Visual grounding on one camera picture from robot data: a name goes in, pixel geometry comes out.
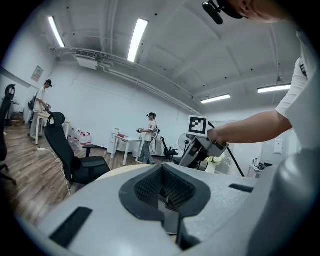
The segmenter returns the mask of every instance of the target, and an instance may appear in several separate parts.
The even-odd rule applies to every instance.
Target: black pole
[[[215,128],[211,122],[209,122],[208,124],[209,124],[212,128]],[[234,154],[232,154],[232,152],[231,152],[231,150],[230,150],[230,148],[229,148],[229,147],[228,147],[227,149],[228,149],[228,152],[230,153],[230,156],[232,157],[232,159],[233,159],[233,161],[234,161],[234,163],[235,163],[236,167],[238,168],[238,170],[239,170],[239,172],[240,172],[241,176],[242,176],[242,177],[245,177],[245,175],[244,175],[244,173],[242,172],[242,170],[241,170],[241,168],[240,168],[240,166],[239,166],[239,164],[238,164],[237,160],[236,160],[236,159],[235,159],[235,157],[234,157]]]

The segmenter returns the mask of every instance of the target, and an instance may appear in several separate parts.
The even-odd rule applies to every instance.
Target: white ceiling
[[[140,66],[121,60],[135,69],[123,65],[114,69],[167,93],[173,89],[171,95],[176,98],[179,90],[175,91],[175,84],[190,93],[184,93],[189,100],[190,95],[203,100],[225,93],[232,98],[255,97],[257,88],[275,85],[278,74],[290,83],[300,56],[300,44],[290,24],[259,24],[222,13],[223,24],[217,25],[203,11],[203,1],[55,0],[41,6],[35,22],[49,47],[59,47],[47,21],[54,16],[67,48],[126,59],[137,20],[148,20],[136,58]]]

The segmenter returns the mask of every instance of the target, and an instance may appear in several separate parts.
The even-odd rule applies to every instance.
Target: mesh chair back
[[[166,145],[166,143],[165,143],[165,138],[164,138],[164,137],[161,137],[160,139],[161,139],[161,141],[162,141],[162,143],[163,143],[164,152],[168,151],[167,145]]]
[[[4,129],[5,129],[5,119],[6,114],[9,111],[11,101],[15,96],[15,84],[10,84],[5,89],[5,96],[0,108],[0,161],[4,161],[7,157],[7,146],[5,142]]]
[[[63,163],[64,175],[68,181],[71,181],[71,163],[75,156],[68,140],[66,139],[62,124],[65,122],[65,116],[59,112],[51,113],[44,128],[44,134],[51,148]]]

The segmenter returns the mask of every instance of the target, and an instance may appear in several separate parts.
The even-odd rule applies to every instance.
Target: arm
[[[291,88],[274,111],[256,114],[246,120],[233,122],[208,131],[212,141],[225,143],[258,143],[272,140],[292,128],[286,110],[302,92],[308,78],[301,70],[301,58],[295,63]]]
[[[42,99],[40,99],[40,98],[37,98],[36,99],[38,102],[40,102],[45,108],[46,108],[46,103],[42,100]]]
[[[289,120],[273,110],[211,129],[208,137],[221,144],[258,143],[272,140],[291,128]]]
[[[141,133],[152,133],[153,131],[152,130],[141,130],[141,131],[136,130],[136,132],[141,134]]]
[[[45,108],[46,111],[49,111],[47,104],[42,99],[37,98],[36,100],[39,101],[43,105],[43,107]]]

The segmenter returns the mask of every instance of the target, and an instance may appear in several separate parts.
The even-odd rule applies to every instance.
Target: black office chair
[[[100,176],[110,172],[110,169],[102,156],[89,157],[90,150],[96,145],[84,146],[85,158],[75,157],[74,151],[68,143],[62,124],[65,116],[60,112],[50,112],[44,134],[50,146],[63,164],[65,178],[72,183],[87,185]]]
[[[163,147],[164,147],[164,152],[163,154],[166,156],[165,159],[169,159],[170,163],[172,162],[172,159],[174,158],[174,156],[179,155],[178,152],[176,152],[178,149],[172,149],[173,146],[170,146],[169,149],[167,148],[167,145],[165,143],[165,138],[161,137],[160,138],[162,143],[163,143]]]
[[[5,118],[6,118],[7,112],[9,111],[11,101],[15,96],[15,92],[16,92],[15,86],[16,86],[15,84],[10,84],[7,86],[7,88],[5,89],[5,96],[3,98],[3,102],[0,108],[0,161],[6,160],[7,153],[8,153],[6,142],[5,142],[5,136],[4,136]],[[9,171],[9,168],[6,164],[3,164],[0,166],[0,171],[3,168],[5,168],[7,172]],[[17,185],[17,182],[13,178],[8,177],[2,173],[0,173],[0,178],[12,181],[13,185]]]

